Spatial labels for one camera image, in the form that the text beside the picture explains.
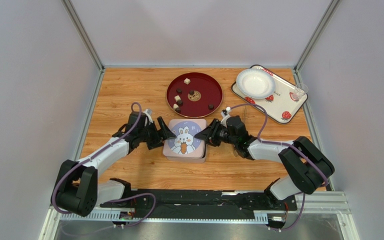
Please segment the silver tin lid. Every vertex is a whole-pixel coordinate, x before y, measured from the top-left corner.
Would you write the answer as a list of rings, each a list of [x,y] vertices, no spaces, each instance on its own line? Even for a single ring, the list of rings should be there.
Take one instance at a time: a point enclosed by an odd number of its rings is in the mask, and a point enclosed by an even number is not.
[[[206,144],[194,137],[207,127],[205,119],[172,119],[168,128],[176,135],[175,139],[164,142],[163,155],[175,157],[186,155],[189,158],[201,158],[206,156]]]

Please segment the square tin box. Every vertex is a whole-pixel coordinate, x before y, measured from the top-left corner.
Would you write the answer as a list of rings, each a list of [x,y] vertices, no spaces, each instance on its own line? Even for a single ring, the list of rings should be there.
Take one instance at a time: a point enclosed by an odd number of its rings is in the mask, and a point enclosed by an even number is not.
[[[202,157],[187,157],[186,155],[179,156],[167,156],[169,161],[180,162],[180,163],[190,163],[190,164],[202,164],[206,161],[206,156]]]

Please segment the metal tongs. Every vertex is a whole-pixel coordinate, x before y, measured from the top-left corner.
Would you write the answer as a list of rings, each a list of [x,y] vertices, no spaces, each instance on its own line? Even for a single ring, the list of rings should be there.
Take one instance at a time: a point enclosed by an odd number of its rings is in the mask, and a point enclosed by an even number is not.
[[[239,157],[240,156],[240,152],[239,152],[238,148],[235,147],[235,146],[233,146],[232,148],[233,148],[233,155],[235,157]]]

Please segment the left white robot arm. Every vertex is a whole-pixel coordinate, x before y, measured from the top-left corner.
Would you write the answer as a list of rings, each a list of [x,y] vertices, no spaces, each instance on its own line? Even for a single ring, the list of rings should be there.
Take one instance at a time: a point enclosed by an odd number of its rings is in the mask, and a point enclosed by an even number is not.
[[[149,110],[133,111],[128,122],[102,147],[79,160],[65,160],[51,195],[52,206],[62,214],[86,217],[96,206],[120,200],[128,188],[126,181],[112,178],[99,184],[98,180],[109,167],[141,143],[152,150],[162,147],[164,141],[176,138],[162,117],[158,117],[156,122]]]

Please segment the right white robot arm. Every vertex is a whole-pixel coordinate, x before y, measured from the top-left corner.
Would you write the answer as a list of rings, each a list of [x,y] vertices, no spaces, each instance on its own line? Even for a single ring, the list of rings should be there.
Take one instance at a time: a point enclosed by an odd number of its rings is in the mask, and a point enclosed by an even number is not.
[[[281,163],[287,176],[275,180],[264,191],[272,201],[282,201],[298,193],[311,195],[325,187],[335,172],[331,161],[307,137],[292,141],[263,140],[249,134],[239,116],[226,117],[223,121],[214,119],[195,138],[213,147],[230,144],[244,159]]]

